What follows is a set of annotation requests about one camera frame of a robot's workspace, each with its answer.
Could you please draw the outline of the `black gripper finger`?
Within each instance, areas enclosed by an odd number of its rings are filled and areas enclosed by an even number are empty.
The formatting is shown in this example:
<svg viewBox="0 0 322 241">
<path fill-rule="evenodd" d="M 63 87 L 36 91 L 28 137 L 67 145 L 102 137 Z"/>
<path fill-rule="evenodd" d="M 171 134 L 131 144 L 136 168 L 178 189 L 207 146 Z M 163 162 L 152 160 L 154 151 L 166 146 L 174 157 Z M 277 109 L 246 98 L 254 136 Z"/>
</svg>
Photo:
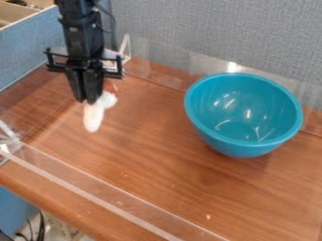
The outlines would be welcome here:
<svg viewBox="0 0 322 241">
<path fill-rule="evenodd" d="M 82 103 L 86 100 L 86 93 L 83 88 L 83 75 L 82 72 L 71 68 L 66 69 L 70 86 L 75 99 Z"/>
<path fill-rule="evenodd" d="M 103 75 L 98 70 L 83 73 L 84 92 L 88 104 L 94 104 L 103 92 Z"/>
</svg>

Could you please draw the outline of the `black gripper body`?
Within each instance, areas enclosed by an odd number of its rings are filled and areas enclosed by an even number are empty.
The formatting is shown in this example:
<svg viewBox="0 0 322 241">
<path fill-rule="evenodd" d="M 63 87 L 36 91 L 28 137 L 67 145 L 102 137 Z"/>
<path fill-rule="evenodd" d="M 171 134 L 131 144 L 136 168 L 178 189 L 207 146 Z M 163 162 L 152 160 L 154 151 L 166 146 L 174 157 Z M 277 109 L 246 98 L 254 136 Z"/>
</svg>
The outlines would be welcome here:
<svg viewBox="0 0 322 241">
<path fill-rule="evenodd" d="M 68 68 L 87 71 L 91 63 L 96 65 L 111 61 L 116 67 L 99 66 L 103 74 L 112 78 L 123 76 L 123 57 L 116 50 L 104 46 L 104 30 L 98 22 L 62 24 L 64 46 L 47 47 L 44 54 L 48 59 L 47 67 L 54 72 L 64 72 Z"/>
</svg>

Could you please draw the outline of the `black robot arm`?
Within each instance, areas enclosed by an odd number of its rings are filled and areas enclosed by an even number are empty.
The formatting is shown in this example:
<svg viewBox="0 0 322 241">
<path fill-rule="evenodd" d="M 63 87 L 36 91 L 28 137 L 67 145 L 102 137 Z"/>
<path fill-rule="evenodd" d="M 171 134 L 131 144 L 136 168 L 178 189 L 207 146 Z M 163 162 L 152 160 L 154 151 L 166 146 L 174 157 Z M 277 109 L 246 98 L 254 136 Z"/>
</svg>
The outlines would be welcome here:
<svg viewBox="0 0 322 241">
<path fill-rule="evenodd" d="M 64 72 L 75 99 L 94 104 L 103 93 L 104 77 L 123 76 L 116 48 L 116 20 L 99 0 L 54 0 L 66 45 L 47 47 L 48 70 Z"/>
</svg>

